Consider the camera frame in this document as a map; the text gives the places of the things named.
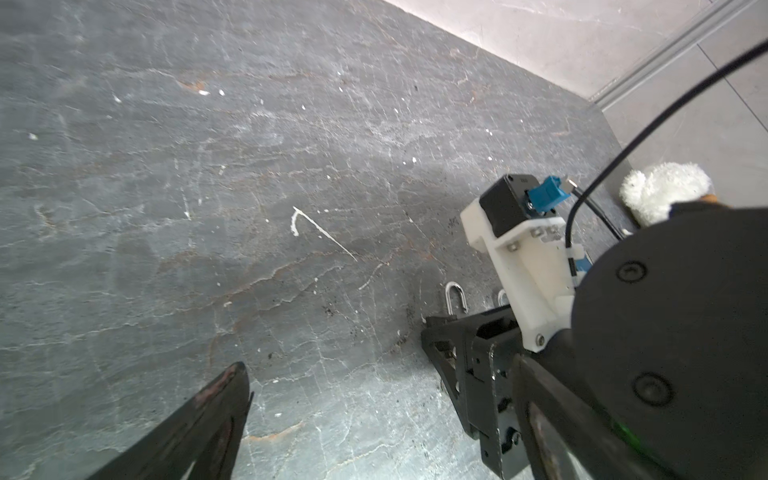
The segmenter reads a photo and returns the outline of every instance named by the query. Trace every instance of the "blue connector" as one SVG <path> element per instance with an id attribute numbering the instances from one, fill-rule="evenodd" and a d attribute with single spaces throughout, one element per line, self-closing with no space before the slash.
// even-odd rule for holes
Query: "blue connector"
<path id="1" fill-rule="evenodd" d="M 549 176 L 536 188 L 528 191 L 528 199 L 534 210 L 540 214 L 546 214 L 557 204 L 570 196 L 560 188 L 560 177 Z"/>

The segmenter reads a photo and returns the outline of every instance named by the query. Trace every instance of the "metal hook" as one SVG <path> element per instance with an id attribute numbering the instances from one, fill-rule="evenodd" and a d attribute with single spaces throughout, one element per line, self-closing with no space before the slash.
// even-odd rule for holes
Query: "metal hook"
<path id="1" fill-rule="evenodd" d="M 458 299 L 464 313 L 469 311 L 467 307 L 467 297 L 464 295 L 464 289 L 456 282 L 448 282 L 445 284 L 445 305 L 448 307 L 448 315 L 453 315 L 453 306 L 451 305 L 451 288 L 455 288 L 458 292 Z"/>
<path id="2" fill-rule="evenodd" d="M 507 296 L 507 293 L 502 288 L 498 291 L 498 295 L 496 296 L 496 306 L 502 306 L 502 305 L 509 305 L 509 298 L 507 298 L 507 301 L 504 301 L 504 297 Z"/>

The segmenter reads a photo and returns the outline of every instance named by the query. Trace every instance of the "black round cover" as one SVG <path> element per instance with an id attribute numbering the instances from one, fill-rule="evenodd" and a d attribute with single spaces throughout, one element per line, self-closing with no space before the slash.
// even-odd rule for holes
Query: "black round cover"
<path id="1" fill-rule="evenodd" d="M 611 248 L 578 287 L 579 369 L 684 478 L 768 478 L 766 249 L 768 209 L 685 214 Z"/>

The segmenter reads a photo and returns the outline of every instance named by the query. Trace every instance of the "screw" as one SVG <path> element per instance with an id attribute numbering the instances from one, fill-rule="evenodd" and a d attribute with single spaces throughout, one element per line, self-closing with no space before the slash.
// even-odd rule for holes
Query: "screw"
<path id="1" fill-rule="evenodd" d="M 616 271 L 616 276 L 622 282 L 635 283 L 642 280 L 643 277 L 645 277 L 646 272 L 647 270 L 645 265 L 642 263 L 626 262 L 624 265 L 619 267 L 619 270 Z"/>
<path id="2" fill-rule="evenodd" d="M 634 394 L 651 406 L 664 406 L 672 400 L 672 387 L 655 373 L 643 373 L 632 385 Z"/>

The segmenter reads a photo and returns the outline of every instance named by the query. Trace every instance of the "stuffed animal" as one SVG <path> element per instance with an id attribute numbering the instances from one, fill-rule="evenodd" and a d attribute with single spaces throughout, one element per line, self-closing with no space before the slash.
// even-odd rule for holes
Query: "stuffed animal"
<path id="1" fill-rule="evenodd" d="M 631 171 L 621 183 L 619 196 L 641 227 L 669 218 L 672 204 L 699 200 L 712 180 L 696 164 L 665 163 Z"/>

